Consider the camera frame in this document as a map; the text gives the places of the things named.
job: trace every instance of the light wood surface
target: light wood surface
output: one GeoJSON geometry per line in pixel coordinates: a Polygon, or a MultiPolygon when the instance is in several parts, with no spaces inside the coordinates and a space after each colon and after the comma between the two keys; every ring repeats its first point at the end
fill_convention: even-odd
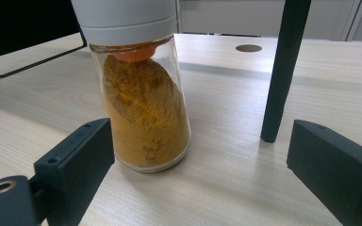
{"type": "MultiPolygon", "coordinates": [[[[10,68],[37,53],[0,60],[10,68]]],[[[287,168],[293,121],[362,145],[362,42],[304,40],[275,143],[260,141],[277,39],[176,35],[192,132],[175,167],[137,173],[116,162],[81,225],[338,225],[287,168]],[[255,44],[260,52],[235,47],[255,44]]],[[[33,163],[85,122],[105,116],[89,49],[0,79],[0,178],[33,163]]]]}

